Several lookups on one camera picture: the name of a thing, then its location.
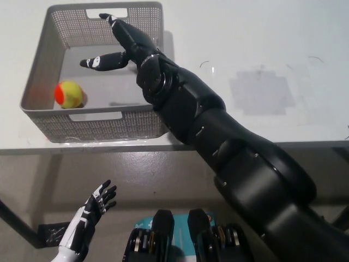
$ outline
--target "white table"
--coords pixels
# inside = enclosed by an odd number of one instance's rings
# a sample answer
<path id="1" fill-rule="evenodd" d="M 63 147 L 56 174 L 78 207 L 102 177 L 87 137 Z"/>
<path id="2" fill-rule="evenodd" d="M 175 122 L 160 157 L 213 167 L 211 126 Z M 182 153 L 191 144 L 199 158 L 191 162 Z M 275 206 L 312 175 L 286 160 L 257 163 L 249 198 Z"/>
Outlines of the white table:
<path id="1" fill-rule="evenodd" d="M 53 144 L 21 111 L 46 10 L 74 2 L 0 4 L 0 153 L 185 149 L 170 134 L 149 140 Z M 228 113 L 242 125 L 284 145 L 349 145 L 348 1 L 161 3 L 175 61 L 221 95 Z"/>

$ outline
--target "white robotic hand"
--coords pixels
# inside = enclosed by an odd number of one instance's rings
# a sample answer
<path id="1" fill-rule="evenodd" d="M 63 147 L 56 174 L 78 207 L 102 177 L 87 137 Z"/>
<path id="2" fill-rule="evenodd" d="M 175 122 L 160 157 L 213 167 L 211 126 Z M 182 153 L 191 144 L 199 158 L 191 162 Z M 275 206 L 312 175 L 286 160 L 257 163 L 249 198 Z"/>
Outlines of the white robotic hand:
<path id="1" fill-rule="evenodd" d="M 108 209 L 116 205 L 110 202 L 116 195 L 116 186 L 103 191 L 110 185 L 108 180 L 99 186 L 85 204 L 79 208 L 59 243 L 58 255 L 52 262 L 84 261 L 99 219 Z"/>

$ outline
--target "yellow and orange ball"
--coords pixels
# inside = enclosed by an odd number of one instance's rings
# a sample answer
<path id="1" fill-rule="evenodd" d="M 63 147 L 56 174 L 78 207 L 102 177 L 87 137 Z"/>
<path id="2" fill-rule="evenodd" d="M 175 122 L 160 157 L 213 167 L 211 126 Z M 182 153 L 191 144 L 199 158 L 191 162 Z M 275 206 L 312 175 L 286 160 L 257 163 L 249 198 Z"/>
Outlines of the yellow and orange ball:
<path id="1" fill-rule="evenodd" d="M 62 81 L 56 86 L 55 100 L 64 109 L 77 108 L 83 102 L 83 91 L 74 81 Z"/>

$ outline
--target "basket handle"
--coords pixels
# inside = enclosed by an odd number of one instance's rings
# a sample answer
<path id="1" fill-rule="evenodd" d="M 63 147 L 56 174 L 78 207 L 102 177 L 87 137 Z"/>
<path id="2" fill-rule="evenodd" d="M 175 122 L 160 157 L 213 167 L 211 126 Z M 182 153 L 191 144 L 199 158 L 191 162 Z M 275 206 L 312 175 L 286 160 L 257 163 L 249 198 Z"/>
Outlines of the basket handle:
<path id="1" fill-rule="evenodd" d="M 104 113 L 88 113 L 88 114 L 71 114 L 68 115 L 73 122 L 90 122 L 104 120 L 121 120 L 124 118 L 122 112 L 104 112 Z"/>

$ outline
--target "floor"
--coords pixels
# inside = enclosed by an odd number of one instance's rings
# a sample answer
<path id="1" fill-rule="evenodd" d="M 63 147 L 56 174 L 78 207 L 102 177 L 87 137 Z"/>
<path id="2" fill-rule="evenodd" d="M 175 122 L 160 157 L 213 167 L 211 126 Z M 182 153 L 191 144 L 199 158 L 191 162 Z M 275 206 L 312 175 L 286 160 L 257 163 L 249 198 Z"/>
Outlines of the floor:
<path id="1" fill-rule="evenodd" d="M 349 204 L 349 165 L 330 149 L 287 151 L 316 182 L 313 207 L 331 221 Z M 196 152 L 1 156 L 0 167 L 0 199 L 34 228 L 71 220 L 105 180 L 118 186 L 118 204 L 99 222 L 87 262 L 121 261 L 134 223 L 157 209 L 186 213 L 198 207 L 215 212 L 219 223 L 241 223 L 257 261 L 277 261 L 225 204 L 213 172 Z M 2 262 L 47 262 L 57 253 L 57 248 L 32 248 L 2 221 L 0 235 Z"/>

